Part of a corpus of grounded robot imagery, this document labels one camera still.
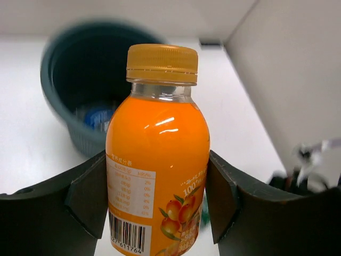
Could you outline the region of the orange juice bottle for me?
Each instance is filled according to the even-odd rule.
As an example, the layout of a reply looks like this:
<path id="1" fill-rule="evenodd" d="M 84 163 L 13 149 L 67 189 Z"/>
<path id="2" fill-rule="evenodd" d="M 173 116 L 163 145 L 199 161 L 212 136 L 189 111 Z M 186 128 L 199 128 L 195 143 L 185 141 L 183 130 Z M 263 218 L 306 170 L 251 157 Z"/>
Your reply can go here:
<path id="1" fill-rule="evenodd" d="M 198 237 L 210 135 L 191 97 L 197 73 L 193 49 L 128 50 L 132 89 L 105 143 L 110 240 L 124 255 L 183 255 Z"/>

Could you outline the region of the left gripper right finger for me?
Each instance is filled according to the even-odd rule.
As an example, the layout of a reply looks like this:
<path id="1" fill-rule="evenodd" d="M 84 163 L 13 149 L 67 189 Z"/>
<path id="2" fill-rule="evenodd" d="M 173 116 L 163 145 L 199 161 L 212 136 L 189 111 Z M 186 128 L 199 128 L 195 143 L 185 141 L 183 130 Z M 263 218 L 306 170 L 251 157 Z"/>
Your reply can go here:
<path id="1" fill-rule="evenodd" d="M 340 187 L 292 194 L 211 151 L 206 194 L 220 255 L 340 255 Z"/>

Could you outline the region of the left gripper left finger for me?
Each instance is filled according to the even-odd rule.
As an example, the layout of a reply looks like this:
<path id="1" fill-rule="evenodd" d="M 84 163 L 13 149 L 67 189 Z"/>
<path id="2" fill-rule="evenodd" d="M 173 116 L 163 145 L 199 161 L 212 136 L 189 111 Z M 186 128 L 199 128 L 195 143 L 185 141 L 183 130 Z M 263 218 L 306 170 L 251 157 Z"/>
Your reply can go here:
<path id="1" fill-rule="evenodd" d="M 94 255 L 107 216 L 105 152 L 1 194 L 1 255 Z"/>

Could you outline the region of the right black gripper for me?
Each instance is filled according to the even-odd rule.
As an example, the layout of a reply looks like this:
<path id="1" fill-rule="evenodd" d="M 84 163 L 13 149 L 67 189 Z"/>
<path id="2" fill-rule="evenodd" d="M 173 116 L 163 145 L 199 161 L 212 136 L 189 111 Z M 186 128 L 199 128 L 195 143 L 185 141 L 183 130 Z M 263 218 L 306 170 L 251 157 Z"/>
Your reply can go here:
<path id="1" fill-rule="evenodd" d="M 268 185 L 300 196 L 318 194 L 330 189 L 327 180 L 316 171 L 322 164 L 323 153 L 340 148 L 340 138 L 322 140 L 313 145 L 301 143 L 294 155 L 301 163 L 291 172 L 273 172 Z"/>

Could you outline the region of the blue label water bottle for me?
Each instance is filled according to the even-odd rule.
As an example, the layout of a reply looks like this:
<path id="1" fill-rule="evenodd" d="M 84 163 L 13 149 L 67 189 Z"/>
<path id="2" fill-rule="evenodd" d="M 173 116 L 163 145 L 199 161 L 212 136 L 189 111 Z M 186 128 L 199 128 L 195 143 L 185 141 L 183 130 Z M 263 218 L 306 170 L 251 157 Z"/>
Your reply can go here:
<path id="1" fill-rule="evenodd" d="M 74 115 L 92 130 L 107 132 L 110 120 L 119 106 L 119 102 L 94 102 L 80 106 Z"/>

